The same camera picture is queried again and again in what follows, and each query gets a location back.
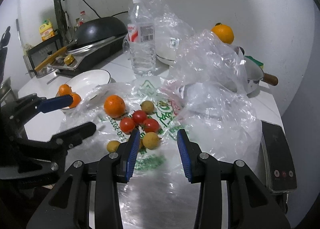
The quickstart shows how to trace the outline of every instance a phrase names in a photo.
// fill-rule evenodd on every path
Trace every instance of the frying pan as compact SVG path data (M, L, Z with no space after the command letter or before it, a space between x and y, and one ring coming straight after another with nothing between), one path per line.
M38 72L46 65L51 64L58 56L66 53L67 50L74 50L125 33L127 33L127 28L124 23L112 16L95 19L81 24L75 33L73 41L47 57L35 67L35 71Z
M252 60L247 59L244 66L247 71L248 78L248 86L246 89L247 94L255 91L261 80L272 86L276 86L278 84L278 78L276 76L264 73L263 70Z

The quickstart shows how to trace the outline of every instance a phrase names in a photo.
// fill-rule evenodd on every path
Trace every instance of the bottle label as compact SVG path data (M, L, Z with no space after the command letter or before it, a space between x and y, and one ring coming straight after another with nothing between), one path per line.
M176 49L178 48L179 43L180 43L180 39L170 37L169 48Z
M155 37L155 28L152 23L128 24L128 36L130 42L153 41Z

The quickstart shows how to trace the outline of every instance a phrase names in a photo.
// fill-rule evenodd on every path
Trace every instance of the plastic bottle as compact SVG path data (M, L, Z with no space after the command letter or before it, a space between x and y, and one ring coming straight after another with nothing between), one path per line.
M85 22L89 22L90 21L90 19L89 19L89 17L87 16L87 15L85 15L85 11L82 11L81 13L80 13L80 18L79 18L79 20L78 20L78 27L81 25L81 24L84 24Z
M45 41L55 35L50 20L45 20L42 25L39 27L39 32L41 35L42 41Z
M145 7L146 0L132 0L128 24L131 64L137 75L153 75L156 68L154 19Z

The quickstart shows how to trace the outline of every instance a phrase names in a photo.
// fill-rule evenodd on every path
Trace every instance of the white plate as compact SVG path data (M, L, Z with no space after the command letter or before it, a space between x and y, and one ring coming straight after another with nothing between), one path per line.
M110 73L103 69L89 70L70 79L66 84L71 87L72 92L77 93L83 99L87 93L96 86L108 84L111 80Z

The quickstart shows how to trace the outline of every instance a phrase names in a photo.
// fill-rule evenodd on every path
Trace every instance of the yellow fruit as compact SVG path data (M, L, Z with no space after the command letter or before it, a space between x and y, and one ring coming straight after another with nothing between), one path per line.
M118 141L110 141L110 142L108 142L108 145L107 145L107 151L109 153L116 152L119 145L120 145L120 142L118 142Z
M144 101L141 104L141 110L144 111L147 115L151 115L153 113L154 108L155 105L151 101Z
M217 23L215 27L211 29L211 31L214 32L224 43L231 44L235 39L232 29L227 25Z
M160 138L155 132L148 132L143 137L142 143L147 149L153 150L160 145Z

